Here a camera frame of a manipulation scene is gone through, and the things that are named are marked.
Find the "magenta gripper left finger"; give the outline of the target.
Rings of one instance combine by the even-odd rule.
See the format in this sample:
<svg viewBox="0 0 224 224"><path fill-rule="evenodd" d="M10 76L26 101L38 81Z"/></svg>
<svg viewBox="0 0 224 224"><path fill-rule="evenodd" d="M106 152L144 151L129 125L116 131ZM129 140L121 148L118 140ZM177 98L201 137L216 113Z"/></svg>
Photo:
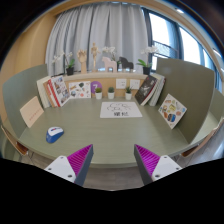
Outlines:
<svg viewBox="0 0 224 224"><path fill-rule="evenodd" d="M56 176L82 186L93 157L93 145L90 144L69 156L59 156L45 168Z"/></svg>

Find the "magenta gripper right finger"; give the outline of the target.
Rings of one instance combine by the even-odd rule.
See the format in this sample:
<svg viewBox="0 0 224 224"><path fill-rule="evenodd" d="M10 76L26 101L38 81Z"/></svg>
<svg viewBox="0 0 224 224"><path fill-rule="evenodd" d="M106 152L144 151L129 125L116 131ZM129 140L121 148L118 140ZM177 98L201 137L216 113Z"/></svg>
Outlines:
<svg viewBox="0 0 224 224"><path fill-rule="evenodd" d="M158 156L137 144L134 145L134 156L144 185L181 170L168 155Z"/></svg>

